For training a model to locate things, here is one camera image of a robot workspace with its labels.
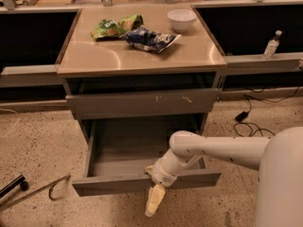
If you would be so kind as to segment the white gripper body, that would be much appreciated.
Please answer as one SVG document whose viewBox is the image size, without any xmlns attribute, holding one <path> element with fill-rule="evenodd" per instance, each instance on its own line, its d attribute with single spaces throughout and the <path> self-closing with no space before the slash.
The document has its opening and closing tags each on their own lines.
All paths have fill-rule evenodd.
<svg viewBox="0 0 303 227">
<path fill-rule="evenodd" d="M 182 171 L 195 165 L 201 158 L 201 155 L 178 155 L 169 149 L 152 165 L 153 173 L 151 175 L 151 180 L 155 184 L 170 187 L 177 180 L 177 177 Z"/>
</svg>

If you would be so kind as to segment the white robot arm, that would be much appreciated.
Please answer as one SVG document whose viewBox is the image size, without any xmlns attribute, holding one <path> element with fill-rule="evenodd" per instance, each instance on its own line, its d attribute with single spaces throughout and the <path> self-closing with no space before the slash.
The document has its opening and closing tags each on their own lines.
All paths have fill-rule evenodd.
<svg viewBox="0 0 303 227">
<path fill-rule="evenodd" d="M 274 136 L 203 137 L 177 131 L 169 150 L 146 171 L 150 188 L 145 215 L 151 217 L 180 172 L 208 156 L 258 172 L 255 227 L 303 227 L 303 128 Z"/>
</svg>

